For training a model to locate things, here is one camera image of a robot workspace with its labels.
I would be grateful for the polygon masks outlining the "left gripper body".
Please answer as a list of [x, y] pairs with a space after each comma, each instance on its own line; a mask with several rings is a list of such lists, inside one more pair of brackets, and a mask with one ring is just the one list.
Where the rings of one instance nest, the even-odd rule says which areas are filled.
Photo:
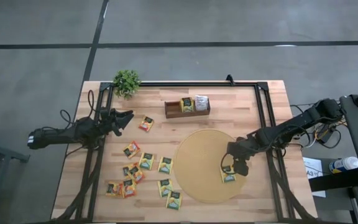
[[116, 110], [114, 108], [101, 110], [100, 117], [99, 129], [102, 133], [119, 132], [119, 127], [116, 124]]

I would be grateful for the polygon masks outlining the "green tea packet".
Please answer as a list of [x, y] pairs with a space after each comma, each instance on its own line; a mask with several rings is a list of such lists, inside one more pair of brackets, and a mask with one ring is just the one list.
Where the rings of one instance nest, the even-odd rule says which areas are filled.
[[221, 178], [223, 183], [236, 181], [236, 173], [234, 172], [233, 166], [222, 166]]
[[182, 194], [177, 191], [170, 191], [167, 196], [166, 208], [179, 210], [181, 207]]
[[141, 169], [151, 170], [154, 163], [154, 157], [154, 154], [143, 152], [139, 160], [139, 167]]
[[194, 112], [194, 100], [191, 97], [182, 98], [180, 100], [180, 108], [182, 113]]
[[166, 197], [173, 190], [173, 184], [171, 179], [159, 180], [157, 184], [158, 191], [161, 197]]
[[158, 164], [158, 171], [164, 174], [171, 174], [173, 169], [173, 159], [169, 157], [161, 157]]

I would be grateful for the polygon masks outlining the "white blue canister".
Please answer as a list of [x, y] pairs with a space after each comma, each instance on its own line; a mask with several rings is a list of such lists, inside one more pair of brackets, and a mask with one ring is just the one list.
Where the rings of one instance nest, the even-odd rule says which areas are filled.
[[347, 170], [358, 169], [358, 158], [357, 157], [345, 157], [337, 159], [329, 164], [329, 170], [333, 174], [345, 172]]

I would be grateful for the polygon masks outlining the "green plant in white pot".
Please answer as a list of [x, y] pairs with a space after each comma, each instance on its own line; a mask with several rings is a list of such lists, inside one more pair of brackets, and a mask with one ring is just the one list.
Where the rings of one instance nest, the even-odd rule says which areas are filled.
[[135, 70], [119, 70], [113, 79], [113, 83], [114, 94], [129, 100], [136, 94], [141, 80]]

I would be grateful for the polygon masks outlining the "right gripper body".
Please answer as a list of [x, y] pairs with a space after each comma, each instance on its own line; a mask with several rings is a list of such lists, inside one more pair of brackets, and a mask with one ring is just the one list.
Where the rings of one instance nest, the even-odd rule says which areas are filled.
[[259, 152], [259, 144], [252, 135], [247, 135], [246, 138], [238, 137], [235, 142], [228, 142], [228, 154], [240, 161], [249, 160]]

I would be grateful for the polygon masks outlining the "white orange tea packet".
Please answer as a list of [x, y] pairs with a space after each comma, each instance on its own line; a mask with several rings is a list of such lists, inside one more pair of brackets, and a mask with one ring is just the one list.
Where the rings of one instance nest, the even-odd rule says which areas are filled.
[[196, 95], [195, 96], [195, 108], [197, 111], [204, 111], [208, 109], [208, 97]]

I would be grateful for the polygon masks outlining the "round woven straw placemat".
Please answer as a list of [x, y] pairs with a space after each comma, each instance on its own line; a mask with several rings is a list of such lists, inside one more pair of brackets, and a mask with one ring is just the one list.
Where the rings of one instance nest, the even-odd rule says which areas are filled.
[[233, 141], [232, 136], [222, 131], [201, 129], [181, 142], [173, 171], [187, 195], [203, 203], [221, 203], [249, 193], [248, 179], [239, 174], [235, 175], [235, 181], [223, 182], [228, 175], [221, 171], [221, 166], [232, 164], [226, 148]]

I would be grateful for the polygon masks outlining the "wooden tea organizer box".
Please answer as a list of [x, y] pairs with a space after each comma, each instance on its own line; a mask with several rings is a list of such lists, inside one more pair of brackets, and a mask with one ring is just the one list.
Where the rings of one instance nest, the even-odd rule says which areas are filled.
[[188, 113], [181, 112], [181, 101], [165, 101], [165, 117], [169, 118], [186, 118], [186, 117], [193, 117], [193, 116], [206, 116], [210, 114], [211, 106], [208, 103], [207, 110], [203, 111], [192, 111]]

